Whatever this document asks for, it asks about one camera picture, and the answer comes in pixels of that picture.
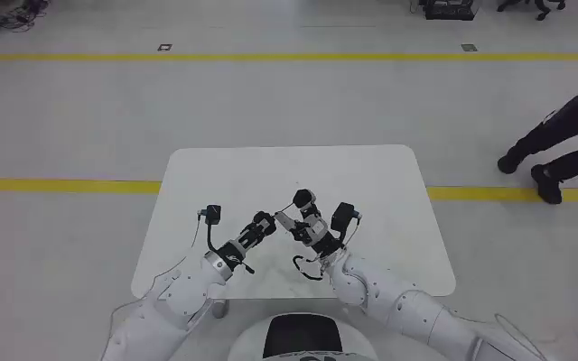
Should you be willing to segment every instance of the person's leg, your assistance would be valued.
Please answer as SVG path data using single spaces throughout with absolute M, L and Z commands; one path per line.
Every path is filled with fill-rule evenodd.
M 535 0 L 535 2 L 538 10 L 542 12 L 536 19 L 541 22 L 550 13 L 550 8 L 544 4 L 544 0 Z
M 506 8 L 510 5 L 515 5 L 517 3 L 519 3 L 522 0 L 506 0 L 502 3 L 502 5 L 498 6 L 498 11 L 501 13 L 504 10 L 506 10 Z
M 499 159 L 498 168 L 511 174 L 530 154 L 545 151 L 568 138 L 578 135 L 578 97 L 570 100 L 560 111 L 546 117 L 546 120 L 518 140 Z
M 538 195 L 544 202 L 550 204 L 562 203 L 560 183 L 576 176 L 578 176 L 578 151 L 532 168 L 532 178 L 538 186 Z
M 545 165 L 545 171 L 555 181 L 568 181 L 578 176 L 578 151 L 554 159 Z

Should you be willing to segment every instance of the floor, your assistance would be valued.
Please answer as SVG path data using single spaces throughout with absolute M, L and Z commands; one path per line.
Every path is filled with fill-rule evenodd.
M 0 56 L 153 54 L 160 43 L 178 54 L 578 52 L 575 4 L 542 23 L 533 6 L 494 8 L 486 1 L 463 23 L 426 21 L 402 0 L 54 0 L 29 32 L 0 32 Z M 513 176 L 495 169 L 576 95 L 576 61 L 3 60 L 0 79 L 0 178 L 158 181 L 185 147 L 403 143 L 427 186 L 531 187 L 533 164 L 578 147 L 537 154 Z M 132 300 L 154 202 L 0 192 L 0 359 L 97 359 L 108 313 Z M 457 281 L 441 301 L 470 318 L 506 314 L 552 360 L 576 359 L 578 204 L 433 209 Z M 240 330 L 289 310 L 350 321 L 384 360 L 407 356 L 395 335 L 332 300 L 237 301 L 173 360 L 224 360 Z

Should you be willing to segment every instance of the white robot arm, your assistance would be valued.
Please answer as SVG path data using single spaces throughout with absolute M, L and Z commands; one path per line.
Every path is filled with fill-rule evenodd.
M 335 257 L 328 274 L 340 300 L 360 306 L 388 329 L 426 344 L 449 360 L 540 360 L 503 329 L 455 317 L 414 283 L 373 267 L 347 250 Z
M 303 222 L 292 220 L 283 212 L 275 213 L 275 218 L 295 240 L 317 253 L 322 270 L 329 273 L 333 291 L 341 301 L 361 307 L 372 319 L 426 344 L 451 361 L 541 360 L 504 329 L 455 317 L 415 283 L 352 255 L 343 238 L 353 218 L 359 224 L 360 213 L 350 204 L 340 204 L 331 218 L 331 229 L 340 232 L 336 238 L 314 201 L 310 190 L 299 190 L 294 204 L 300 209 Z
M 213 284 L 225 285 L 249 249 L 276 230 L 275 220 L 258 212 L 241 234 L 215 249 L 210 228 L 219 223 L 220 207 L 207 206 L 208 253 L 200 261 L 188 255 L 174 270 L 154 278 L 153 288 L 109 339 L 101 361 L 167 361 L 210 309 Z

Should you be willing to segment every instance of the white tabletop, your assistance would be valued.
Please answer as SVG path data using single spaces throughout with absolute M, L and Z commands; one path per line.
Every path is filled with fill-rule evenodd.
M 363 214 L 350 242 L 354 254 L 391 268 L 433 296 L 453 292 L 452 266 L 413 151 L 404 145 L 363 145 L 175 152 L 136 266 L 133 294 L 141 297 L 155 275 L 185 254 L 197 225 L 197 210 L 208 204 L 222 206 L 220 223 L 212 228 L 213 244 L 220 247 L 235 238 L 258 210 L 273 214 L 303 188 L 315 193 L 316 204 L 328 221 L 342 201 Z M 286 212 L 299 217 L 294 206 Z M 202 219 L 192 251 L 199 259 L 208 250 L 206 231 Z M 210 295 L 228 299 L 335 297 L 327 275 L 315 282 L 297 272 L 294 255 L 313 258 L 314 252 L 277 225 L 273 235 L 247 254 L 246 262 L 256 274 L 238 267 L 227 287 L 215 286 Z

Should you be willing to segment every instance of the yellow floor line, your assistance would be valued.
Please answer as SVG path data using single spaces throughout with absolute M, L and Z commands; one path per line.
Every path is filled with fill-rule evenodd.
M 0 61 L 578 61 L 578 53 L 0 54 Z
M 42 180 L 0 178 L 0 191 L 157 194 L 154 180 Z
M 0 191 L 14 192 L 157 194 L 160 188 L 154 180 L 0 179 Z M 433 201 L 540 201 L 535 190 L 526 188 L 427 187 L 427 193 Z M 578 202 L 578 189 L 564 190 L 564 202 Z

